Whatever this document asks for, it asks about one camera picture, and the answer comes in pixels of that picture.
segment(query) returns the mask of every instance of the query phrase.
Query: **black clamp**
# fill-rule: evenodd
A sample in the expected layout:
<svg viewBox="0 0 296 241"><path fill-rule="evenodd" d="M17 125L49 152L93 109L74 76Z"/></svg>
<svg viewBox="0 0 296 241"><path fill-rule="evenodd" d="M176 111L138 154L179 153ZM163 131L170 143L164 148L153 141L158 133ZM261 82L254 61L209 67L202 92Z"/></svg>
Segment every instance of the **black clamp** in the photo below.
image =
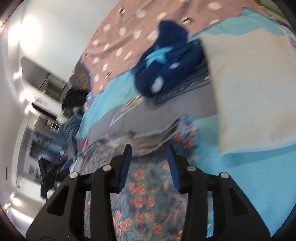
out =
<svg viewBox="0 0 296 241"><path fill-rule="evenodd" d="M26 238L28 241L116 241L110 193L119 193L126 182L131 146L112 158L109 165L91 174L71 173L41 209ZM269 231L263 220L234 182L222 172L209 175L167 146L174 186L188 193L188 204L181 241L266 241ZM91 238L84 236L86 192L91 191ZM213 193L214 233L207 238L207 192Z"/></svg>

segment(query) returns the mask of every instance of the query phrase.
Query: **beige pillow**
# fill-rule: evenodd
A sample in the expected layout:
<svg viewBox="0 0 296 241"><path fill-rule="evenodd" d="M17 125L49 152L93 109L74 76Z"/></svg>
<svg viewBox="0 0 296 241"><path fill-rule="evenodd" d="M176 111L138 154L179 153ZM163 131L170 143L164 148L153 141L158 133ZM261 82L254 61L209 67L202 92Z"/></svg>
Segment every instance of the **beige pillow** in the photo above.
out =
<svg viewBox="0 0 296 241"><path fill-rule="evenodd" d="M296 143L296 61L286 35L202 34L220 123L219 151L264 151Z"/></svg>

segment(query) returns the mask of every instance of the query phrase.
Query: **window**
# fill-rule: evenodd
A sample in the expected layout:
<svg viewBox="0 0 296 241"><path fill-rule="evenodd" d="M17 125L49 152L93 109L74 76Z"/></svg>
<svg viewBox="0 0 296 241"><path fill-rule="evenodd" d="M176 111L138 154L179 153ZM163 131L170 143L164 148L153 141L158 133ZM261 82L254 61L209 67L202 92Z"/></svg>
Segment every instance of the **window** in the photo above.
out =
<svg viewBox="0 0 296 241"><path fill-rule="evenodd" d="M45 146L40 145L34 141L32 142L30 156L37 159L37 160L40 160L40 158L44 158L44 159L51 161L53 163L59 163L59 161L61 159L61 156L58 153L48 149Z"/></svg>

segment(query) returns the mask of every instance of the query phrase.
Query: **floral blanket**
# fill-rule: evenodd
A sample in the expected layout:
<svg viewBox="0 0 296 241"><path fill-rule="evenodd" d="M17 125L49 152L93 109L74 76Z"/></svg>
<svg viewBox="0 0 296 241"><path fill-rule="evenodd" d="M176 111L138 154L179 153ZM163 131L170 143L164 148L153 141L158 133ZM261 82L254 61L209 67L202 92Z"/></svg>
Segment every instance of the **floral blanket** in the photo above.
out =
<svg viewBox="0 0 296 241"><path fill-rule="evenodd" d="M120 194L111 194L117 240L181 240L187 194L180 195L174 188L165 147L173 144L178 155L196 165L199 155L195 125L187 116L181 116L161 132L105 136L81 153L80 173L88 174L109 163L113 156L122 154L126 143L115 148L111 148L110 143L122 137L131 143L135 140L145 143L164 135L157 145L133 147L125 188ZM85 235L90 236L90 193L86 197Z"/></svg>

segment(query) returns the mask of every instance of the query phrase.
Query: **light blue star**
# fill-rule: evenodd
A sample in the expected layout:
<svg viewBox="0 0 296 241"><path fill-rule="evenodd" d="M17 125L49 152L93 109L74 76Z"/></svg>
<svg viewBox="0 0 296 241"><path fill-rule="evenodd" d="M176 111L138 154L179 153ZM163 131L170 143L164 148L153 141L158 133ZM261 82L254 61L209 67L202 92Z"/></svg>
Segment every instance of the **light blue star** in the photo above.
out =
<svg viewBox="0 0 296 241"><path fill-rule="evenodd" d="M159 48L158 46L155 47L155 51L153 51L151 54L149 54L145 60L146 62L146 68L148 68L153 61L157 61L161 64L164 64L167 62L167 59L165 57L165 54L170 52L173 49L173 47L163 47Z"/></svg>

